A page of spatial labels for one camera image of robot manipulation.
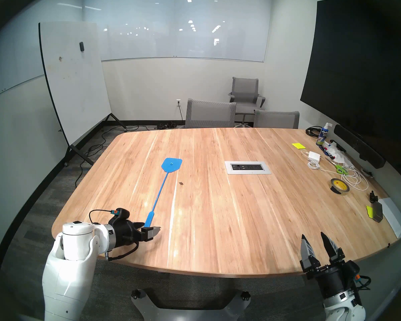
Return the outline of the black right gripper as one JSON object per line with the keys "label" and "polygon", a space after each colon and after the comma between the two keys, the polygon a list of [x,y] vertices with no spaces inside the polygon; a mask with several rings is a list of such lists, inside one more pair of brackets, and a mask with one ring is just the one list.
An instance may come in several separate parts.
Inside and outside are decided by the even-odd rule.
{"label": "black right gripper", "polygon": [[303,234],[301,236],[300,264],[302,271],[307,273],[307,280],[316,280],[322,298],[327,299],[349,290],[349,279],[343,271],[346,256],[342,248],[337,247],[324,232],[321,232],[321,238],[329,256],[330,265],[321,266],[313,248]]}

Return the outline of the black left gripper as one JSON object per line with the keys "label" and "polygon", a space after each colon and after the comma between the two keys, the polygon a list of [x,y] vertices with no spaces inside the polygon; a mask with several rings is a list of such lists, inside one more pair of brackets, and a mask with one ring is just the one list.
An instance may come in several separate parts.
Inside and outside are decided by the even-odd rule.
{"label": "black left gripper", "polygon": [[114,238],[110,238],[109,249],[135,244],[137,249],[139,241],[151,241],[160,232],[161,227],[144,227],[144,222],[131,222],[129,220],[109,220],[114,230]]}

